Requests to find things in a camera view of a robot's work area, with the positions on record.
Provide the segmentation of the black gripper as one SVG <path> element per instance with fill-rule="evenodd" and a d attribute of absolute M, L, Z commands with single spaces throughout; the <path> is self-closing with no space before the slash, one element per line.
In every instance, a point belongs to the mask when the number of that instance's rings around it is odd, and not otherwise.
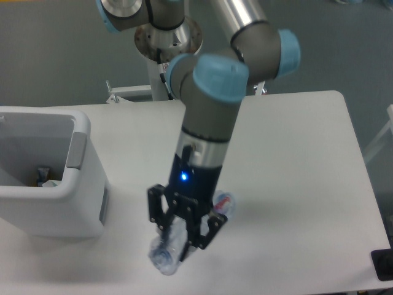
<path fill-rule="evenodd" d="M 149 221 L 156 223 L 161 238 L 168 239 L 174 217 L 186 222 L 187 239 L 180 262 L 187 259 L 191 246 L 204 250 L 228 221 L 224 214 L 212 211 L 212 197 L 221 169 L 222 166 L 198 167 L 175 155 L 168 185 L 156 184 L 147 190 Z M 166 212 L 162 197 L 168 202 Z M 207 214 L 208 231 L 203 235 L 202 217 Z"/>

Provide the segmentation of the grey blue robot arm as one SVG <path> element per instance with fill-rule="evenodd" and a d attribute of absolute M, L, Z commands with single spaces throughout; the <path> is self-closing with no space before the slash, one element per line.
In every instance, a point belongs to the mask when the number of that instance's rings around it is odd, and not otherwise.
<path fill-rule="evenodd" d="M 197 34 L 185 15 L 184 1 L 98 1 L 106 28 L 142 30 L 135 43 L 159 65 L 167 96 L 185 105 L 181 133 L 168 184 L 147 191 L 149 218 L 162 243 L 174 235 L 181 218 L 185 237 L 176 246 L 175 261 L 206 248 L 227 222 L 214 209 L 213 195 L 248 85 L 294 72 L 301 50 L 296 35 L 275 29 L 257 1 L 213 1 L 227 27 L 229 48 L 197 55 Z"/>

